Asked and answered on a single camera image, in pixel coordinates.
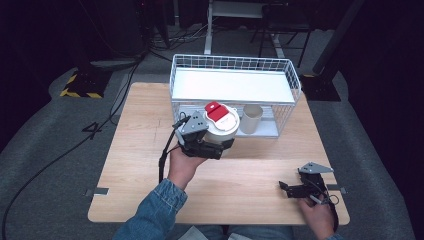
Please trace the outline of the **yellow black striped stand base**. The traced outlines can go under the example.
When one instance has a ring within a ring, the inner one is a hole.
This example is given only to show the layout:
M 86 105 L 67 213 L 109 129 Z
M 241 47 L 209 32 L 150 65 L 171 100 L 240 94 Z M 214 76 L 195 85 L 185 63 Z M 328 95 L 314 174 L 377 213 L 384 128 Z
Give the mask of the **yellow black striped stand base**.
M 94 72 L 86 73 L 76 70 L 65 84 L 60 96 L 103 98 L 111 76 L 111 71 L 95 70 Z

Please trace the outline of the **black chair frame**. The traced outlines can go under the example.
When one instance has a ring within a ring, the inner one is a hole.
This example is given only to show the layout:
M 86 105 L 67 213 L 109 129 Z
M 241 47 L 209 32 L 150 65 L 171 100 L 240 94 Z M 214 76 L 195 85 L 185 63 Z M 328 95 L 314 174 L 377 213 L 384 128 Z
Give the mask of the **black chair frame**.
M 258 57 L 262 56 L 263 49 L 266 48 L 266 38 L 272 41 L 275 49 L 283 50 L 284 47 L 287 47 L 288 49 L 300 50 L 297 63 L 297 66 L 300 66 L 311 32 L 311 18 L 307 15 L 304 4 L 296 0 L 271 0 L 261 7 L 261 19 L 251 41 L 254 41 L 256 35 L 260 34 Z M 299 33 L 305 35 L 303 44 L 291 46 L 291 42 Z

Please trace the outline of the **white lidded cup red label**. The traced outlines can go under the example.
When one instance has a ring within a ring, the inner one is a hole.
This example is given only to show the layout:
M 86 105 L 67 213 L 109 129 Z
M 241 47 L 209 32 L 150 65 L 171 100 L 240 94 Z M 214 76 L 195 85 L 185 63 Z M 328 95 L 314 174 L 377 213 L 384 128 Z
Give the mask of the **white lidded cup red label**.
M 205 140 L 214 144 L 224 144 L 233 140 L 240 125 L 240 117 L 235 108 L 212 101 L 204 107 L 203 117 L 208 125 Z

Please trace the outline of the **black stand with base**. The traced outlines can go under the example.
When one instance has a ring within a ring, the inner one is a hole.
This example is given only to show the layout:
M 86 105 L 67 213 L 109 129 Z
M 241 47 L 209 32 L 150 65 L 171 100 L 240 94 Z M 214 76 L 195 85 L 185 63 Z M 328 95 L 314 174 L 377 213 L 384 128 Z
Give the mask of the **black stand with base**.
M 364 2 L 365 0 L 353 0 L 315 63 L 313 75 L 303 74 L 299 77 L 308 101 L 340 101 L 333 78 L 342 63 L 342 41 Z

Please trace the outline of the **white wire shelf rack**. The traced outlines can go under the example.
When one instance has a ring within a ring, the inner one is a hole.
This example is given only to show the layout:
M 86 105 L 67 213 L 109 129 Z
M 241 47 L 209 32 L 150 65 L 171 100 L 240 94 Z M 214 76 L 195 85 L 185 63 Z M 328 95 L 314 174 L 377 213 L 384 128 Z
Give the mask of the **white wire shelf rack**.
M 169 91 L 175 120 L 203 113 L 212 101 L 238 115 L 246 105 L 258 105 L 263 113 L 251 135 L 277 138 L 301 96 L 301 84 L 288 59 L 176 54 Z

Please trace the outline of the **person's right hand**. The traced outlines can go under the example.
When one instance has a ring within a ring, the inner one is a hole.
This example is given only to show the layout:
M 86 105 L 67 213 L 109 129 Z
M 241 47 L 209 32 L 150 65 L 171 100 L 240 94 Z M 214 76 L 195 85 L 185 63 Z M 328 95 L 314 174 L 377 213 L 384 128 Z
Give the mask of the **person's right hand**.
M 335 234 L 334 217 L 328 204 L 310 206 L 306 199 L 298 199 L 297 204 L 307 225 L 318 240 L 327 240 Z

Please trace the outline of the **person's legs in jeans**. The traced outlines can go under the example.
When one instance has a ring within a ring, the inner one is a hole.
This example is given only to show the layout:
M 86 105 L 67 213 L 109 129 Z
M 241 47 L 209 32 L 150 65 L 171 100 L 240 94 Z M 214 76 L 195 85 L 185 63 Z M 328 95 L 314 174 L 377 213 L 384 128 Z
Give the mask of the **person's legs in jeans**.
M 295 240 L 284 225 L 185 225 L 177 224 L 166 240 Z

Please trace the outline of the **person's left hand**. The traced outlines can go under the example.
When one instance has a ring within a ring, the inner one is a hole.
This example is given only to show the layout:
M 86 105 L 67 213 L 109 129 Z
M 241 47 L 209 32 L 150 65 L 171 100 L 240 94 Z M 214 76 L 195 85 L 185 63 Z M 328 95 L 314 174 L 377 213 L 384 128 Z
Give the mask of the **person's left hand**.
M 180 147 L 170 152 L 170 167 L 167 178 L 181 190 L 193 179 L 197 168 L 206 161 L 205 158 L 189 157 Z

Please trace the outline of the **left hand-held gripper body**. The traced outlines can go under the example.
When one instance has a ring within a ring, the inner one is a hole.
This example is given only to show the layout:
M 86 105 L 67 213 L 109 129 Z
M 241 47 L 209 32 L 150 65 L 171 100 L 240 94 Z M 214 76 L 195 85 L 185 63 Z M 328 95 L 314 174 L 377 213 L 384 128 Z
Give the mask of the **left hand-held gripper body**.
M 178 120 L 174 127 L 178 144 L 185 155 L 206 159 L 221 158 L 224 147 L 204 140 L 209 125 L 199 111 Z

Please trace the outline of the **white paper cup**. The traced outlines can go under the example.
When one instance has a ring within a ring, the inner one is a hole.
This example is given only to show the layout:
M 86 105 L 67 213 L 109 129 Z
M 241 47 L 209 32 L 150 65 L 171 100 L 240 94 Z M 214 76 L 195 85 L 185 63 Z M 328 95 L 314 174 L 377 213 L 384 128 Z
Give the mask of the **white paper cup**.
M 245 105 L 240 121 L 240 130 L 245 134 L 253 134 L 261 121 L 263 109 L 260 105 Z

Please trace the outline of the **white desk frame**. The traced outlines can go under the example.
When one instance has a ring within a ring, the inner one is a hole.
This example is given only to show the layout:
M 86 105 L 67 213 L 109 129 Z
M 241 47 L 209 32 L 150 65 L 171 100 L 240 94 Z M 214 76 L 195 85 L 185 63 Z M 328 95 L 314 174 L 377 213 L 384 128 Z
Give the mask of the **white desk frame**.
M 204 53 L 212 53 L 213 18 L 214 17 L 237 17 L 260 19 L 262 17 L 262 3 L 233 2 L 230 0 L 208 0 L 207 10 L 207 33 L 205 38 Z

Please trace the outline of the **grey tape strip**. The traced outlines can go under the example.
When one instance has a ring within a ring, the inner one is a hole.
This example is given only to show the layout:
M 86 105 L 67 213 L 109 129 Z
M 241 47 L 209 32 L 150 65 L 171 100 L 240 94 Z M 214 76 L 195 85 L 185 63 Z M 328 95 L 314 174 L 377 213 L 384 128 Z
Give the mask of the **grey tape strip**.
M 108 192 L 109 192 L 109 188 L 96 187 L 94 189 L 87 189 L 84 193 L 84 196 L 93 197 L 96 195 L 107 195 Z
M 341 187 L 337 184 L 327 184 L 327 189 L 329 191 L 339 191 L 341 194 L 347 194 L 347 190 L 345 187 Z

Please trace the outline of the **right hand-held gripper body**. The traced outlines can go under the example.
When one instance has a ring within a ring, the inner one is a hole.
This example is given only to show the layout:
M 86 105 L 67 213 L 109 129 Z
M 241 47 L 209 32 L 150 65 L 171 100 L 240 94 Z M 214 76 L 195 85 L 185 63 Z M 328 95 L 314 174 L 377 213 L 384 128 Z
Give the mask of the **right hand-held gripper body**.
M 314 162 L 309 162 L 298 168 L 301 185 L 290 186 L 295 198 L 309 197 L 314 202 L 328 202 L 329 195 L 327 187 L 321 176 L 322 173 L 332 173 L 331 167 L 326 167 Z

